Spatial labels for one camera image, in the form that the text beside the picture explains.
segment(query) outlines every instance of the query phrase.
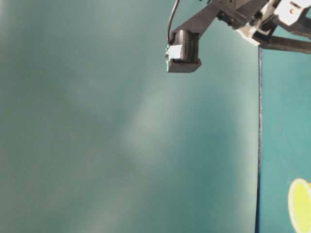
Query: teal panel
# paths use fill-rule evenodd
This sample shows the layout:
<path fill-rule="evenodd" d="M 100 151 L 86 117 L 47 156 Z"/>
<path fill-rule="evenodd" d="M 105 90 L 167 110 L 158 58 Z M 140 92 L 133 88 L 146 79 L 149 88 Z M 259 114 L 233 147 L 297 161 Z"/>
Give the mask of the teal panel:
<path fill-rule="evenodd" d="M 254 230 L 257 48 L 215 21 L 167 74 L 172 4 L 0 1 L 0 232 Z"/>
<path fill-rule="evenodd" d="M 283 30 L 277 34 L 289 36 Z M 262 52 L 260 232 L 294 232 L 288 190 L 296 178 L 311 181 L 310 63 L 306 54 Z"/>

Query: yellow ball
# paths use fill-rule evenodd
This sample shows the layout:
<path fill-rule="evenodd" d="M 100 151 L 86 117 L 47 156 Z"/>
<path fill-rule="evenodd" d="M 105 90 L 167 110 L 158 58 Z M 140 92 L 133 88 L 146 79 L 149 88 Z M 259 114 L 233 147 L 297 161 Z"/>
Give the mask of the yellow ball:
<path fill-rule="evenodd" d="M 297 233 L 311 233 L 311 183 L 296 179 L 288 193 L 288 210 Z"/>

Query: white bracket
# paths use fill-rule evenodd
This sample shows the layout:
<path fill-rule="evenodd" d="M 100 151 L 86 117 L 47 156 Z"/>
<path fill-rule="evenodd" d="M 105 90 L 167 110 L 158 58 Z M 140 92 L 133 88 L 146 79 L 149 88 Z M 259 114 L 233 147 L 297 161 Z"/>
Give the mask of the white bracket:
<path fill-rule="evenodd" d="M 310 6 L 311 0 L 282 0 L 274 14 L 278 15 L 280 21 L 290 26 L 299 19 L 303 10 Z"/>

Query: black metal bar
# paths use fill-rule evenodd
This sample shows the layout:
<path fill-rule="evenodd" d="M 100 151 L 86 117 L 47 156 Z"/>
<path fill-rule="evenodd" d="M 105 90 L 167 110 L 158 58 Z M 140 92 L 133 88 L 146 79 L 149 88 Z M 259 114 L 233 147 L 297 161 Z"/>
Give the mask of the black metal bar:
<path fill-rule="evenodd" d="M 199 34 L 199 38 L 203 35 L 206 29 L 213 22 L 215 17 L 218 15 L 219 9 L 212 4 L 207 5 L 201 11 L 196 13 L 174 31 L 172 31 L 172 38 L 174 34 L 180 30 L 190 31 L 192 33 Z"/>
<path fill-rule="evenodd" d="M 260 42 L 260 47 L 268 50 L 283 50 L 291 52 L 302 52 L 311 54 L 311 43 L 306 41 L 288 39 L 278 36 L 271 36 L 270 42 L 255 38 Z"/>

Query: robotic arm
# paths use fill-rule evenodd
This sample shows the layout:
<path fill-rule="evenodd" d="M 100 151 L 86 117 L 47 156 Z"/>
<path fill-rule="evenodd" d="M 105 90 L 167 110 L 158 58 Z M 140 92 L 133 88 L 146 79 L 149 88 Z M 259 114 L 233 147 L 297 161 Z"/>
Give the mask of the robotic arm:
<path fill-rule="evenodd" d="M 306 17 L 311 0 L 209 0 L 205 8 L 170 32 L 178 4 L 176 0 L 168 27 L 168 72 L 190 73 L 200 67 L 199 39 L 215 18 L 255 46 L 311 54 L 311 42 L 273 36 L 280 26 L 311 39 L 311 19 Z"/>

